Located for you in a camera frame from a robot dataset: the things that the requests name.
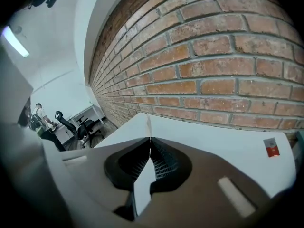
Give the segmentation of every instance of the chair backrest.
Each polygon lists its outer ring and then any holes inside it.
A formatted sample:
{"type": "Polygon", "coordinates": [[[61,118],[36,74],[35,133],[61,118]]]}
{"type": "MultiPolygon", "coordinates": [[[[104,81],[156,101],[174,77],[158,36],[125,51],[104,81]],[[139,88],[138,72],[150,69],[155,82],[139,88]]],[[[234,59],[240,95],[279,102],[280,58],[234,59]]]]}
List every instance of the chair backrest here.
{"type": "Polygon", "coordinates": [[[66,119],[63,118],[63,114],[62,112],[56,112],[55,114],[55,118],[64,126],[66,126],[68,128],[68,130],[70,130],[72,132],[72,134],[78,138],[77,135],[77,129],[75,128],[75,126],[71,123],[69,123],[66,119]]]}

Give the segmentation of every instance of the office chair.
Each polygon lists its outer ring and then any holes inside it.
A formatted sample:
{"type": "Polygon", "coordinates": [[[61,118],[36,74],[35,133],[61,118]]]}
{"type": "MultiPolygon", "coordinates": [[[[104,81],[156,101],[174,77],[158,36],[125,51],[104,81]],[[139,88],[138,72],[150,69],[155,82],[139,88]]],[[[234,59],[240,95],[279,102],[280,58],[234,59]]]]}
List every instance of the office chair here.
{"type": "Polygon", "coordinates": [[[94,135],[96,133],[101,133],[99,129],[94,133],[90,133],[93,131],[92,128],[95,125],[95,122],[93,122],[92,120],[88,120],[87,118],[84,121],[82,121],[81,119],[83,118],[83,116],[77,120],[78,122],[80,122],[80,127],[78,129],[76,129],[76,127],[73,124],[69,123],[66,119],[63,118],[62,112],[59,111],[56,112],[55,118],[64,126],[66,126],[68,130],[72,132],[72,134],[77,140],[82,140],[84,136],[87,136],[87,139],[82,143],[83,148],[85,147],[84,144],[86,144],[88,141],[90,141],[90,148],[91,148],[92,139],[94,138],[94,135]]]}

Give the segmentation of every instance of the brick wall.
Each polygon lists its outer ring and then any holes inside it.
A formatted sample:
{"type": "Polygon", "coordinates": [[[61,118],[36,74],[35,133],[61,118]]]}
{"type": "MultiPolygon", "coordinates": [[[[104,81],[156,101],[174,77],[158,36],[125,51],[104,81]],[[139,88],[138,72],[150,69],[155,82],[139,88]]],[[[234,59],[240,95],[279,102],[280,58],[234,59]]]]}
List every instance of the brick wall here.
{"type": "Polygon", "coordinates": [[[147,112],[293,139],[304,127],[303,67],[276,0],[122,0],[89,83],[118,127],[147,112]]]}

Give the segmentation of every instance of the wooden floor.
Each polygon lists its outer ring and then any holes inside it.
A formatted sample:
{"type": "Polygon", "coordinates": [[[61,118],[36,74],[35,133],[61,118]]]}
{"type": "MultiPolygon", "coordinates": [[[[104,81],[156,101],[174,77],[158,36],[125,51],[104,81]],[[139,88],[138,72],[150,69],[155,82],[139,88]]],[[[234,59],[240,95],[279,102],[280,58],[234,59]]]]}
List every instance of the wooden floor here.
{"type": "MultiPolygon", "coordinates": [[[[117,129],[110,121],[108,121],[107,119],[103,120],[104,125],[102,125],[101,122],[98,122],[94,127],[93,127],[93,133],[95,131],[97,131],[98,129],[100,129],[101,133],[97,133],[94,138],[92,139],[92,148],[94,148],[96,145],[98,145],[102,140],[104,140],[101,135],[104,136],[104,138],[106,138],[107,136],[109,136],[110,134],[112,134],[113,132],[115,132],[115,130],[117,129]]],[[[64,145],[64,148],[66,150],[81,150],[83,149],[82,147],[82,143],[80,140],[75,140],[72,139],[71,142],[68,142],[67,144],[64,145]]],[[[90,142],[87,142],[85,144],[85,148],[90,148],[90,142]]]]}

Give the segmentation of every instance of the ceiling light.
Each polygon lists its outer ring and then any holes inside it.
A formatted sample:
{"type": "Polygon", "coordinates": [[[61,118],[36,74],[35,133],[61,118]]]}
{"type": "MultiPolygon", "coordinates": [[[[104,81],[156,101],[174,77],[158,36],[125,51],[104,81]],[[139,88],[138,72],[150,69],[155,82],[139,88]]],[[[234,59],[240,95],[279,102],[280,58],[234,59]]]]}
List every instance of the ceiling light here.
{"type": "Polygon", "coordinates": [[[27,57],[29,55],[29,52],[18,41],[9,26],[4,28],[2,35],[23,57],[27,57]]]}

